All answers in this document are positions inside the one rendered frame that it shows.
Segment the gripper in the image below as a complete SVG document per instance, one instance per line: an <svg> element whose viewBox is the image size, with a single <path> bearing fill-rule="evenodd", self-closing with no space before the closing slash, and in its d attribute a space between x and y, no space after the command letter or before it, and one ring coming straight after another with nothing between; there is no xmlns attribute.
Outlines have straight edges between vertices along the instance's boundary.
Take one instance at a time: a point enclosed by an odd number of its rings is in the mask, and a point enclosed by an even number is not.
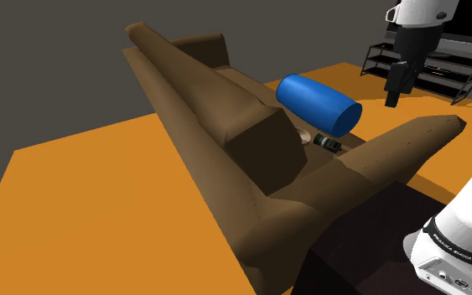
<svg viewBox="0 0 472 295"><path fill-rule="evenodd" d="M400 61L391 65L386 78L385 106L394 108L400 93L411 93L425 59L438 47L443 28L443 24L426 28L398 28L393 48L400 54Z"/></svg>

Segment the black shelf television stand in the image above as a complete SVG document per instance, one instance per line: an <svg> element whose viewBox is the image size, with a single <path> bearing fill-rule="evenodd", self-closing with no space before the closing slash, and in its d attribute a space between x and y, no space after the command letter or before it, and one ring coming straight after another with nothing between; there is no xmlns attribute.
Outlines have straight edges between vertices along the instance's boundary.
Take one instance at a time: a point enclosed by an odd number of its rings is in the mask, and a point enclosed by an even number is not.
<svg viewBox="0 0 472 295"><path fill-rule="evenodd" d="M391 43L369 47L360 75L374 75L386 79L390 66L399 60ZM433 53L427 57L414 88L451 99L454 105L472 91L472 59L454 54Z"/></svg>

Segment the blue cylinder bolster pillow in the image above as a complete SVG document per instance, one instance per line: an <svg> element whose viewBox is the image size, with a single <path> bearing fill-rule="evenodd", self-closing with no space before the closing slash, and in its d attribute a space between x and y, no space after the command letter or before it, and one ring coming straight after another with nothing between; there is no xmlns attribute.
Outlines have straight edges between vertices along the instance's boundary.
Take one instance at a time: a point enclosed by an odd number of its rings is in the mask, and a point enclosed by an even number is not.
<svg viewBox="0 0 472 295"><path fill-rule="evenodd" d="M348 96L301 75L284 77L277 100L294 115L332 137L343 137L359 122L363 107Z"/></svg>

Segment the dark green bottle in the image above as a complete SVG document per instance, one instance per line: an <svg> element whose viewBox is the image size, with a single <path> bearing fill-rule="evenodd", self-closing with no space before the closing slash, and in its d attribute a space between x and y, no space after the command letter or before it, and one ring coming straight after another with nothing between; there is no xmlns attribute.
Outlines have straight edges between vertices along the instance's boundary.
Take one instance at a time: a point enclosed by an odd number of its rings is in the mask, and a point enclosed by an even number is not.
<svg viewBox="0 0 472 295"><path fill-rule="evenodd" d="M318 133L313 140L313 144L325 148L332 153L338 153L342 150L342 144L330 137L326 137L321 133Z"/></svg>

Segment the brown sofa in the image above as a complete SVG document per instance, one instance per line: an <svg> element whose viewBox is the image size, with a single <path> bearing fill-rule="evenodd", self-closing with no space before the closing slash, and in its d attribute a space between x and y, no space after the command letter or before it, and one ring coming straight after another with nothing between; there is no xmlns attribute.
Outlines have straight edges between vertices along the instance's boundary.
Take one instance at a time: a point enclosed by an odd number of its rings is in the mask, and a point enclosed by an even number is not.
<svg viewBox="0 0 472 295"><path fill-rule="evenodd" d="M124 54L256 295L282 295L337 218L406 183L464 130L421 116L332 153L303 143L310 125L274 92L231 68L221 34L169 41L127 26Z"/></svg>

